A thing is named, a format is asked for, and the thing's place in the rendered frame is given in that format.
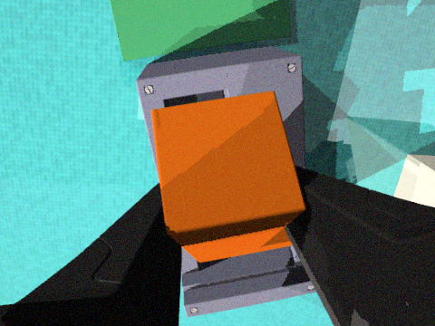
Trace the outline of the orange block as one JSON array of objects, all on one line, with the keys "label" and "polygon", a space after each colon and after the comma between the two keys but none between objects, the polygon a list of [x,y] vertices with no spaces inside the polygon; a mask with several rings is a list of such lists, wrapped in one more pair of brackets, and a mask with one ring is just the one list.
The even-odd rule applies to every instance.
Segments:
[{"label": "orange block", "polygon": [[291,246],[305,211],[276,91],[152,110],[168,235],[197,262]]}]

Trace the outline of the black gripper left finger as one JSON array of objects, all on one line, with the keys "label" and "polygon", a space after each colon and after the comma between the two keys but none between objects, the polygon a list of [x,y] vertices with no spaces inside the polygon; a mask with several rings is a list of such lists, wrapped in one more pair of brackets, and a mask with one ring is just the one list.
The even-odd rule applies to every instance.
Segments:
[{"label": "black gripper left finger", "polygon": [[0,326],[179,326],[182,245],[167,233],[160,182]]}]

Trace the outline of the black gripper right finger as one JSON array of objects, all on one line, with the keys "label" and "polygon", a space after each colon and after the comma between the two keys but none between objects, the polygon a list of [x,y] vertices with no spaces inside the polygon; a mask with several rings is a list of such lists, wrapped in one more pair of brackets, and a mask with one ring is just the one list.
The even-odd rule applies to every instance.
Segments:
[{"label": "black gripper right finger", "polygon": [[435,326],[435,207],[296,169],[284,229],[333,326]]}]

